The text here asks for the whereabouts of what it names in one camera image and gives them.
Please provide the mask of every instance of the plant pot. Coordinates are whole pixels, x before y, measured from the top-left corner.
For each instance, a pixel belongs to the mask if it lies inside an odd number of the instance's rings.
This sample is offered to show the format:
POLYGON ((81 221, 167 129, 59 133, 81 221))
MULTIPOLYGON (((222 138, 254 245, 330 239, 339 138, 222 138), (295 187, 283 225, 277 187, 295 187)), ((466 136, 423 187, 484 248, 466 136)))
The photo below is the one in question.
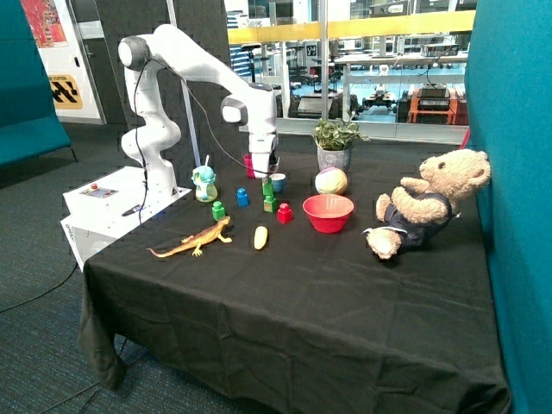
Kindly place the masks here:
POLYGON ((318 167, 320 171, 325 168, 334 166, 348 172, 348 166, 351 163, 351 148, 344 149, 342 151, 326 151, 317 147, 318 151, 318 167))

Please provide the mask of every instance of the red block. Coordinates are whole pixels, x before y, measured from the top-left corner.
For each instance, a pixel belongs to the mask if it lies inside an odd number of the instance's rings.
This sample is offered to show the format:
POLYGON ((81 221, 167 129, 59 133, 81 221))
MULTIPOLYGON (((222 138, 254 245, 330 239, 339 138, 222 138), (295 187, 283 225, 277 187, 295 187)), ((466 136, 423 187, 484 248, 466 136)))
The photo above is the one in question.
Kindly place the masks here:
POLYGON ((290 209, 290 206, 286 203, 280 204, 278 209, 278 221, 282 224, 286 224, 291 220, 293 220, 293 211, 290 209))

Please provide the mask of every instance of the white control box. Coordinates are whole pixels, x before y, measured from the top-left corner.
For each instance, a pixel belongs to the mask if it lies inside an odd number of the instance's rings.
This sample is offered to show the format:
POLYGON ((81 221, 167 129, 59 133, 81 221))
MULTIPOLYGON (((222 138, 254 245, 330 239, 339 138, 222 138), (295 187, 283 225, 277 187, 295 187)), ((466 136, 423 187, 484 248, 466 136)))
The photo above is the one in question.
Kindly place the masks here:
POLYGON ((81 272, 94 254, 191 191, 180 187, 168 195, 148 191, 144 203, 145 188, 143 169, 125 166, 63 194, 70 215, 61 226, 81 272))

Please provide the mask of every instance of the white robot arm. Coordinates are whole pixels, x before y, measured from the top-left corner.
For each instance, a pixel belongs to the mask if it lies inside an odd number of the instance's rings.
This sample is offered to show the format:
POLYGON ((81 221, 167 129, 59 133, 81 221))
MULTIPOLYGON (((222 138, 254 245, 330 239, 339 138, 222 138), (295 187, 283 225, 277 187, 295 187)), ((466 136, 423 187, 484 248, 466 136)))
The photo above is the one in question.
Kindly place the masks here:
POLYGON ((132 110, 146 122, 138 131, 125 134, 122 147, 128 156, 140 163, 143 155, 150 190, 166 192, 176 188, 173 166, 160 156, 160 151, 180 139, 179 127, 166 116, 161 104, 157 71, 164 67, 183 80, 211 82, 228 90, 231 95, 224 98, 221 105, 223 119, 228 123, 248 125, 255 177, 263 178, 277 171, 279 161, 274 156, 278 143, 276 100, 272 87, 246 82, 169 24, 159 26, 153 34, 122 39, 118 52, 125 66, 132 110))

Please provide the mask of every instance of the blue cup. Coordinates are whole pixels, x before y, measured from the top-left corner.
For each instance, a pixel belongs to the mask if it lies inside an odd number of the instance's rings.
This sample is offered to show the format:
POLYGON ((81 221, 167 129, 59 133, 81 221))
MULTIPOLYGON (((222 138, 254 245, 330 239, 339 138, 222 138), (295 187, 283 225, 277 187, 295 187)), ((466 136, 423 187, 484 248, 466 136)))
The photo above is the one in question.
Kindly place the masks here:
POLYGON ((282 192, 285 186, 285 180, 286 180, 285 174, 282 174, 282 173, 272 174, 270 178, 273 181, 274 192, 282 192))

